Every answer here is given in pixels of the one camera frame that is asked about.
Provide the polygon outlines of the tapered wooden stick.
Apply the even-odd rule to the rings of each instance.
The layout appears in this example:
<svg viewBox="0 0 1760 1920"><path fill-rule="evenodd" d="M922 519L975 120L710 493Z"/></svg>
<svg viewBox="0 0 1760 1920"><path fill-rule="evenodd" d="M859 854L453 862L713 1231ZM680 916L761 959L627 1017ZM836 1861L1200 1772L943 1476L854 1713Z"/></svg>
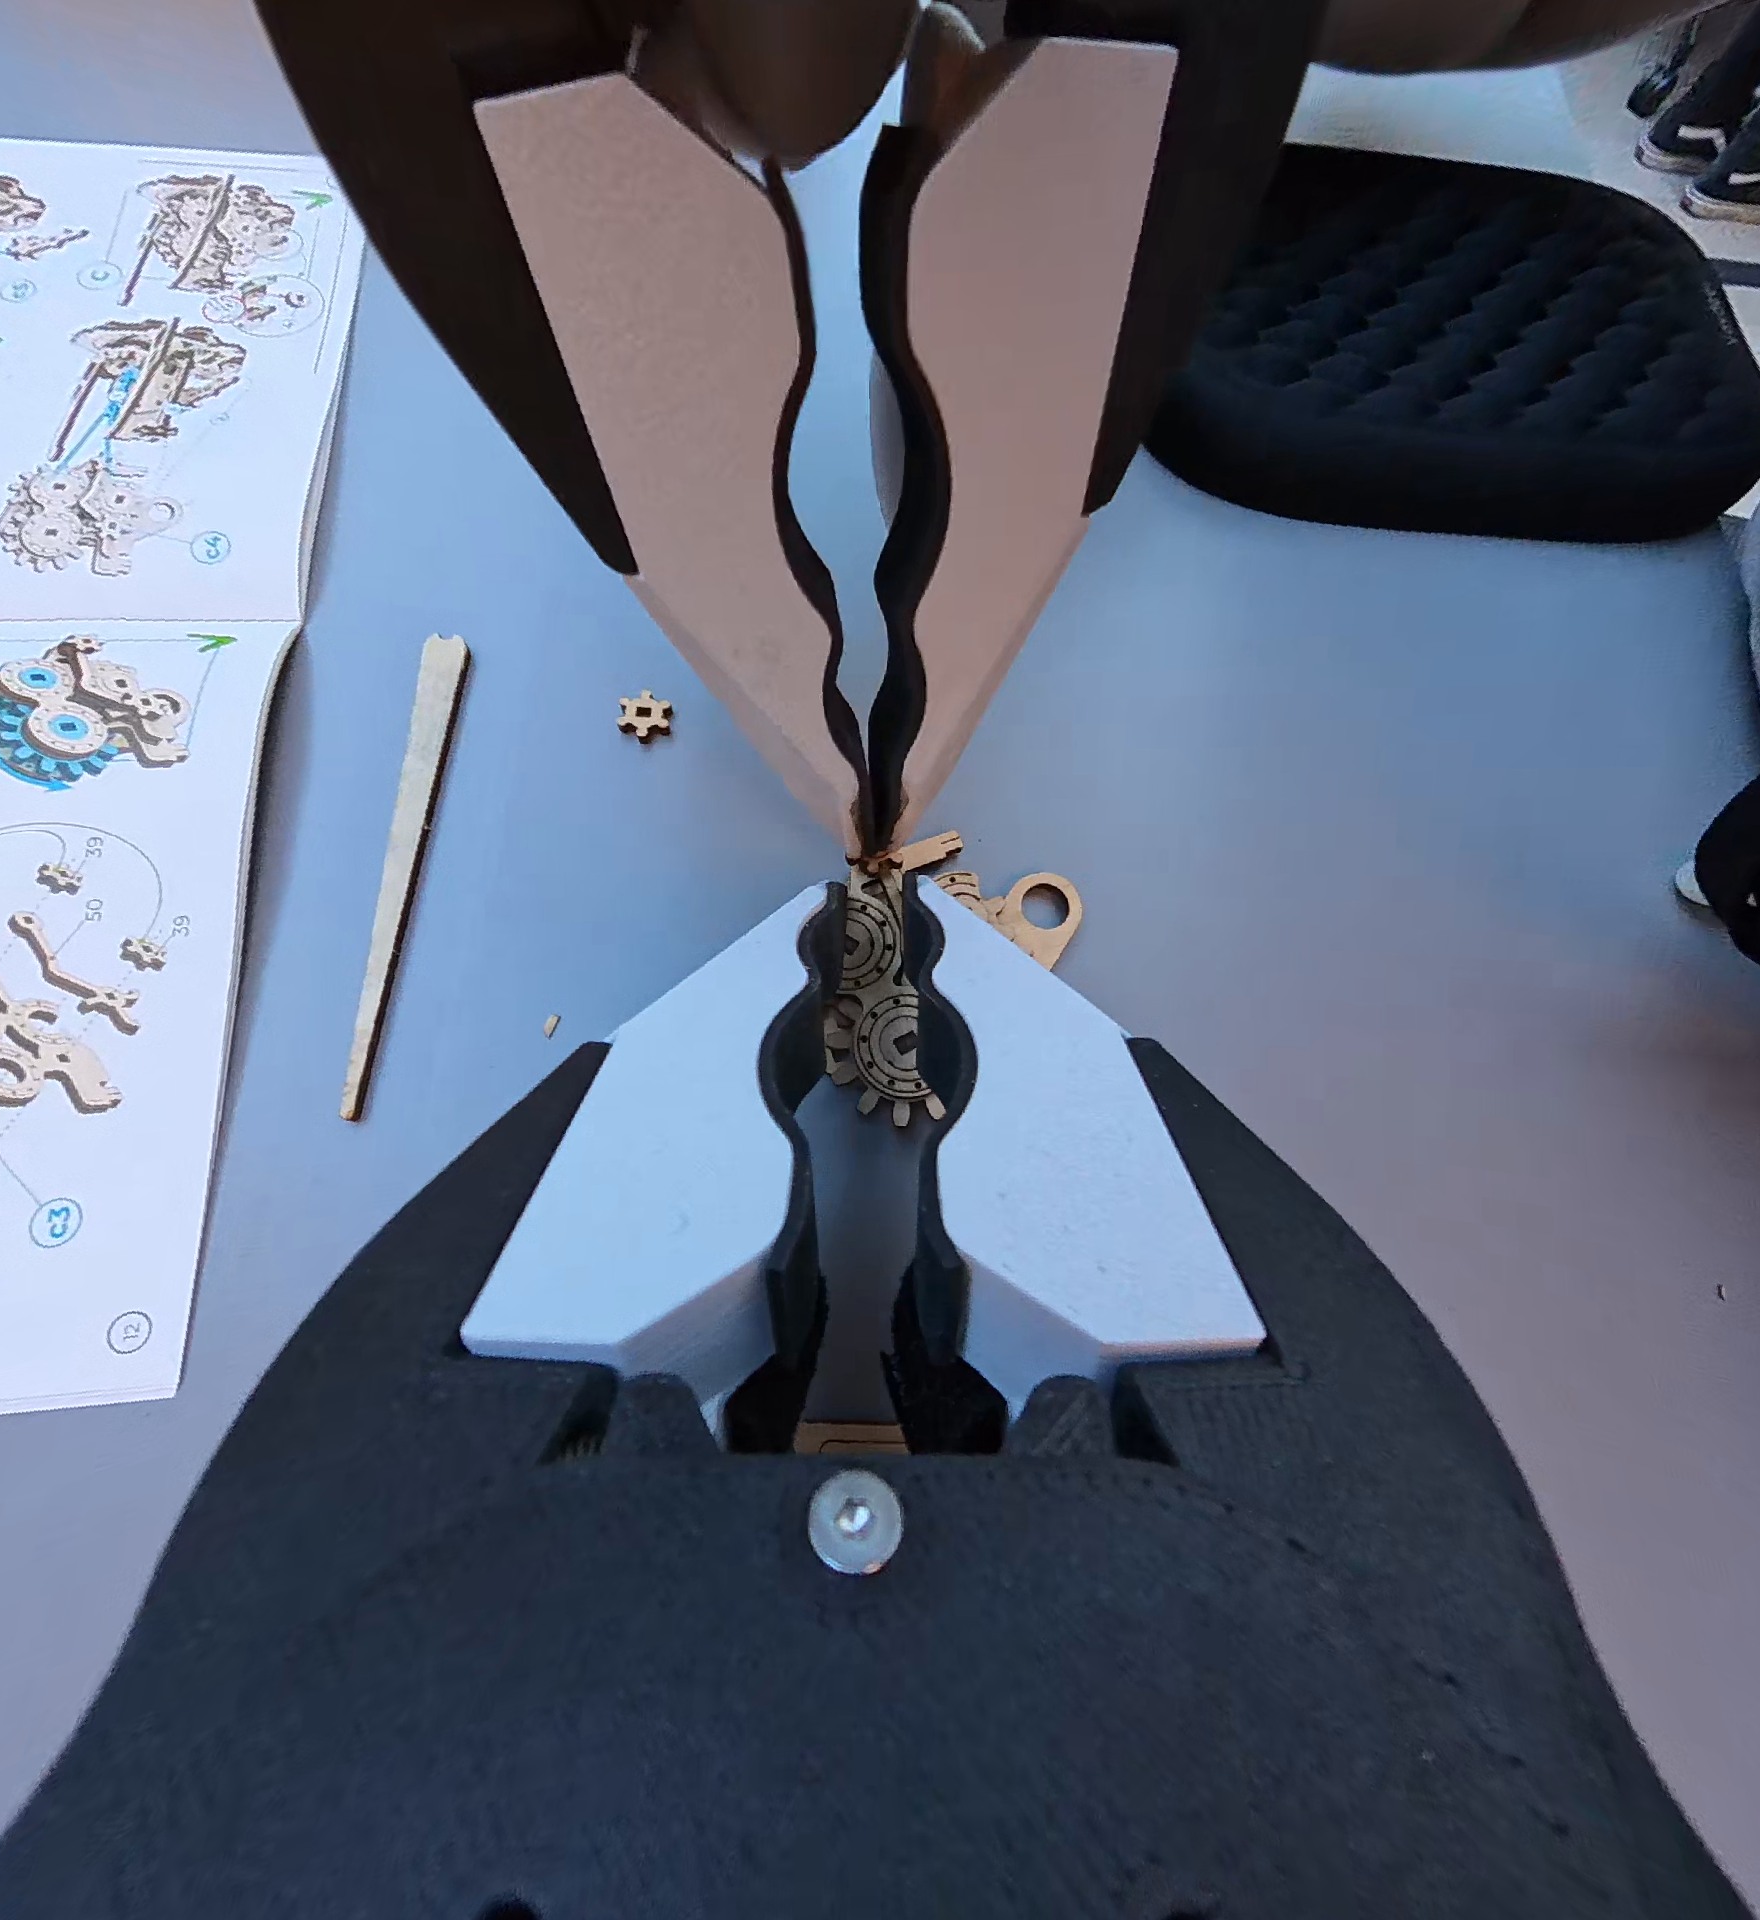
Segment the tapered wooden stick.
<svg viewBox="0 0 1760 1920"><path fill-rule="evenodd" d="M365 1107L467 671L470 651L459 637L429 637L421 645L338 1107L343 1122L357 1122Z"/></svg>

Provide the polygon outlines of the white instruction booklet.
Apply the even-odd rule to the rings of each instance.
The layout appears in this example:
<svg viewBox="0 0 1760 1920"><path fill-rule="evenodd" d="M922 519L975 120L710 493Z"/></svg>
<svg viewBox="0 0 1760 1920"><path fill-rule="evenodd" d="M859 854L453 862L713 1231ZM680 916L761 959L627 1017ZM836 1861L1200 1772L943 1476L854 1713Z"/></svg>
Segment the white instruction booklet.
<svg viewBox="0 0 1760 1920"><path fill-rule="evenodd" d="M0 138L0 1414L180 1386L361 255L315 156Z"/></svg>

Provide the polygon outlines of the wooden gear assembly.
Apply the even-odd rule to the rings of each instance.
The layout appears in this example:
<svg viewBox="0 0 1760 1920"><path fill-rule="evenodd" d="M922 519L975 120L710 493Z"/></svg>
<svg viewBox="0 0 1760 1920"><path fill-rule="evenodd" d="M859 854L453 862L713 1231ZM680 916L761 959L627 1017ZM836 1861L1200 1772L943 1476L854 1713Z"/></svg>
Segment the wooden gear assembly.
<svg viewBox="0 0 1760 1920"><path fill-rule="evenodd" d="M963 839L942 831L848 870L839 985L825 1006L822 1036L827 1078L858 1091L861 1117L886 1110L896 1128L916 1117L940 1120L942 1098L918 1071L918 995L908 976L906 896L914 877L934 887L1053 970L1079 932L1078 887L1053 873L1021 877L998 896L980 877L953 868Z"/></svg>

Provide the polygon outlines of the grey desk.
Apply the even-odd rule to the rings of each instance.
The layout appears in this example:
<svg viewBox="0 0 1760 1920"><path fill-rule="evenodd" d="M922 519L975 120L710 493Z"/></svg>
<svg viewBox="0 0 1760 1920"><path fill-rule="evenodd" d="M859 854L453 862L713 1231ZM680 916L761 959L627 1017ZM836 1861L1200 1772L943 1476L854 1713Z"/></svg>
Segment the grey desk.
<svg viewBox="0 0 1760 1920"><path fill-rule="evenodd" d="M343 1120L429 637L467 671ZM1062 976L1418 1299L1760 1916L1760 970L1672 889L1750 778L1744 645L1715 538L1400 540L1138 461L936 820L991 889L1071 878ZM642 691L670 737L619 733ZM278 692L182 1386L0 1417L0 1832L356 1250L570 1045L838 868L374 257Z"/></svg>

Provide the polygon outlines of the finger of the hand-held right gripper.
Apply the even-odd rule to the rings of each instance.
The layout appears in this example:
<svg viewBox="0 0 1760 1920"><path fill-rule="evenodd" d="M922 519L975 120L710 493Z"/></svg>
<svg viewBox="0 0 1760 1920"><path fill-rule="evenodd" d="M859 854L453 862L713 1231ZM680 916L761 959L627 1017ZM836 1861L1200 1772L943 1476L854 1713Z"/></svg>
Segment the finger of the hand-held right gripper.
<svg viewBox="0 0 1760 1920"><path fill-rule="evenodd" d="M1085 534L1175 72L1151 43L908 43L859 198L890 512L867 853L953 772Z"/></svg>
<svg viewBox="0 0 1760 1920"><path fill-rule="evenodd" d="M858 724L786 497L812 327L768 188L612 72L474 104L632 562L632 591L845 853Z"/></svg>

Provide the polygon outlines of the black chair seat cushion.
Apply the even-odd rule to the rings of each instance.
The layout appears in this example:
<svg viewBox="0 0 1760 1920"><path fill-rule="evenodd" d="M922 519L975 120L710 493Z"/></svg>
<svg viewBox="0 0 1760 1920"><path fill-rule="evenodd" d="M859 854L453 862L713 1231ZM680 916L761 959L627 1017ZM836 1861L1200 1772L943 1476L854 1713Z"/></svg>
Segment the black chair seat cushion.
<svg viewBox="0 0 1760 1920"><path fill-rule="evenodd" d="M1707 257L1649 205L1286 147L1143 445L1269 517L1660 542L1760 481L1760 368Z"/></svg>

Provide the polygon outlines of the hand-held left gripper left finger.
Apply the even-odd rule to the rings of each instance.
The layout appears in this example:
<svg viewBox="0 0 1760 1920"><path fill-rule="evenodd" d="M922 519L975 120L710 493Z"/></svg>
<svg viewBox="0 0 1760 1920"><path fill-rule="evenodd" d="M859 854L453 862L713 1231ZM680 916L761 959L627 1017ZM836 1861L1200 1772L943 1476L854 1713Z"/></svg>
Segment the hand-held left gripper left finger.
<svg viewBox="0 0 1760 1920"><path fill-rule="evenodd" d="M845 887L812 887L626 1020L459 1327L486 1359L672 1376L788 1455L825 1325L797 1110L823 1073Z"/></svg>

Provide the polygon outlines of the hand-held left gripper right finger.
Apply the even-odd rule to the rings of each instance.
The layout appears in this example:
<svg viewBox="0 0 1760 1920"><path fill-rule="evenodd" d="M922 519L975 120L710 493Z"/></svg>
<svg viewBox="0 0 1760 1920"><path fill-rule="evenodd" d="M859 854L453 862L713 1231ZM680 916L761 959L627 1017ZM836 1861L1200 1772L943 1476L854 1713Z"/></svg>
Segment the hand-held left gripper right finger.
<svg viewBox="0 0 1760 1920"><path fill-rule="evenodd" d="M899 1284L906 1447L998 1453L1048 1381L1256 1353L1141 1048L940 889L908 881L901 926L942 1108Z"/></svg>

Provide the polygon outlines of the person's right hand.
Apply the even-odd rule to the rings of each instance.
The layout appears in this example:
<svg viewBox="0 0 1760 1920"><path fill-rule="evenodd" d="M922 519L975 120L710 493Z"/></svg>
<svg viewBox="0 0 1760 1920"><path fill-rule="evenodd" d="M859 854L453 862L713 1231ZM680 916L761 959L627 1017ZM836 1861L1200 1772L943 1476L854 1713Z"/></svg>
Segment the person's right hand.
<svg viewBox="0 0 1760 1920"><path fill-rule="evenodd" d="M712 145L783 168L838 147L901 72L897 120L942 150L1028 57L951 5L680 2L633 32L627 78Z"/></svg>

